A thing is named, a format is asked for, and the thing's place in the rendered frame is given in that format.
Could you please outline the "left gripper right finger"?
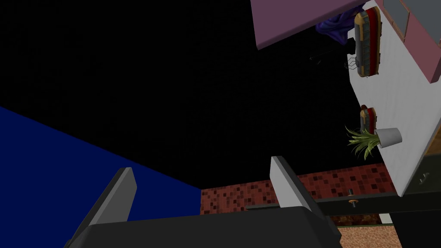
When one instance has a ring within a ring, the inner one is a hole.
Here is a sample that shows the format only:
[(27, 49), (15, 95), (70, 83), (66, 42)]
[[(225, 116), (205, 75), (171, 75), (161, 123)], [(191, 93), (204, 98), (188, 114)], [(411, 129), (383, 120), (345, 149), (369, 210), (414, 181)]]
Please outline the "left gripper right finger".
[(271, 157), (270, 180), (281, 208), (302, 206), (325, 218), (319, 206), (282, 156)]

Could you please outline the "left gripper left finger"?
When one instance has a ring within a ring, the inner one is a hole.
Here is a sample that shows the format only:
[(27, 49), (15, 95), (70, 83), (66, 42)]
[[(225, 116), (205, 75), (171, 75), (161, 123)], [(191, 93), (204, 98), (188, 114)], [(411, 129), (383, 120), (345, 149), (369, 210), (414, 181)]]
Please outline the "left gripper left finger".
[(86, 215), (81, 229), (95, 224), (126, 222), (136, 191), (132, 168), (120, 168)]

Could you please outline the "dark drawer front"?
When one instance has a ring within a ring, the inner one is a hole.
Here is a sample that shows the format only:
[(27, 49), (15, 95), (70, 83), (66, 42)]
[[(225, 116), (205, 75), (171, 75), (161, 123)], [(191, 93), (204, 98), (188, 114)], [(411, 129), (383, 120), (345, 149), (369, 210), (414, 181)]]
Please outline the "dark drawer front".
[[(358, 200), (355, 208), (348, 202), (351, 198)], [(441, 192), (408, 194), (402, 197), (393, 192), (386, 192), (321, 198), (315, 201), (326, 216), (441, 210)]]

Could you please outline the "small red and yellow toaster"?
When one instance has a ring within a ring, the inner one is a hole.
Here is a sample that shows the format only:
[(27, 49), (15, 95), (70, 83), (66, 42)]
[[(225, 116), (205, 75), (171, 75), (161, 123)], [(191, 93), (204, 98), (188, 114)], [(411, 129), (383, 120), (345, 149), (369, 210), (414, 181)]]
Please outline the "small red and yellow toaster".
[(360, 111), (360, 130), (374, 134), (376, 129), (376, 111), (374, 108), (368, 108), (362, 105)]

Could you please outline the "green plant in white pot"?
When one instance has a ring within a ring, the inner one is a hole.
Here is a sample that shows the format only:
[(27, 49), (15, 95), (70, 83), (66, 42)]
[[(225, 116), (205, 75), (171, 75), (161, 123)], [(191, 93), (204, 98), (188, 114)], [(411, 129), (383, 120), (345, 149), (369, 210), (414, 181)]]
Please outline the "green plant in white pot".
[(349, 137), (349, 146), (353, 146), (352, 152), (357, 157), (363, 157), (364, 160), (372, 155), (375, 147), (386, 148), (399, 144), (403, 141), (401, 132), (398, 128), (373, 129), (359, 128), (351, 130), (345, 128)]

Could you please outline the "large red and yellow toaster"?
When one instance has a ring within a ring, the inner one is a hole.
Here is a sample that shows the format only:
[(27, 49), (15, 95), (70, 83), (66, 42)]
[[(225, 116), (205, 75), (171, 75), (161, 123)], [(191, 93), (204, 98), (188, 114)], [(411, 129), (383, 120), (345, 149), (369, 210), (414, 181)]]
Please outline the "large red and yellow toaster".
[(356, 43), (355, 64), (361, 77), (379, 73), (382, 22), (377, 6), (358, 13), (354, 18)]

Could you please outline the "purple cloth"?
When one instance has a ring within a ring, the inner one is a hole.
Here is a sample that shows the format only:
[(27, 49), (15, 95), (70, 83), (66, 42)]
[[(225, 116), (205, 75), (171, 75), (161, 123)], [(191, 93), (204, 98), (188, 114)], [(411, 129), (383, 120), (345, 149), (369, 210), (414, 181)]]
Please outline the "purple cloth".
[(364, 11), (363, 6), (364, 3), (323, 22), (319, 22), (315, 25), (316, 31), (319, 34), (329, 36), (341, 45), (346, 45), (348, 42), (348, 32), (354, 29), (355, 16)]

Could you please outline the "pink wall cupboard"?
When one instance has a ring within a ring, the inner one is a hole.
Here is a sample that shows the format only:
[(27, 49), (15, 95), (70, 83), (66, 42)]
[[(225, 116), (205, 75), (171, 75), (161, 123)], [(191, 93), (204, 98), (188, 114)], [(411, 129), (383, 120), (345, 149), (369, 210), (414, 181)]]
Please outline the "pink wall cupboard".
[(369, 0), (250, 0), (258, 50)]

